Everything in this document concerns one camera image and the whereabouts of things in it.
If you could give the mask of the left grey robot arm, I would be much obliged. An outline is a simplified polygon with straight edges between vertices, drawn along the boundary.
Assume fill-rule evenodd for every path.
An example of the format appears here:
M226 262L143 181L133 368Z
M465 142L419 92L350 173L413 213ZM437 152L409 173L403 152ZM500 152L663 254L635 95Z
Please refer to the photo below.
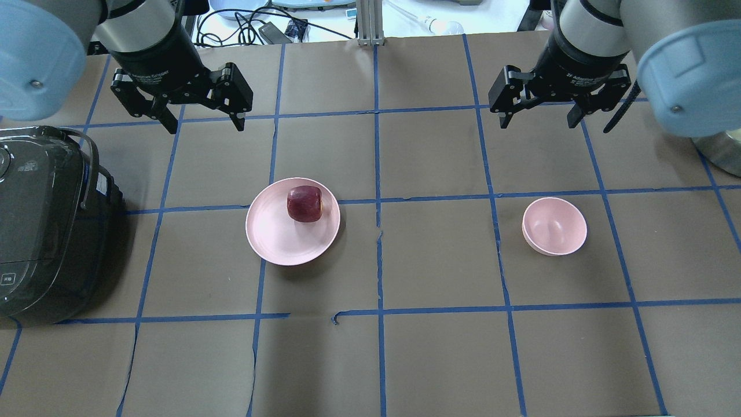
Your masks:
M169 1L3 1L2 116L37 121L57 113L98 40L119 64L111 90L132 117L178 130L171 105L201 105L244 130L254 93L234 63L207 68Z

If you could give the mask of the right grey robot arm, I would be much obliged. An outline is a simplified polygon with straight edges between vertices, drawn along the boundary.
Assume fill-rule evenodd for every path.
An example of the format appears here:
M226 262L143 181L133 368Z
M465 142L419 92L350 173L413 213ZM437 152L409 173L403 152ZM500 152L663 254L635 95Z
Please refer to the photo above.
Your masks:
M489 91L505 129L514 114L573 103L567 126L619 111L643 93L669 134L704 137L739 128L738 1L551 2L554 27L530 71L505 66Z

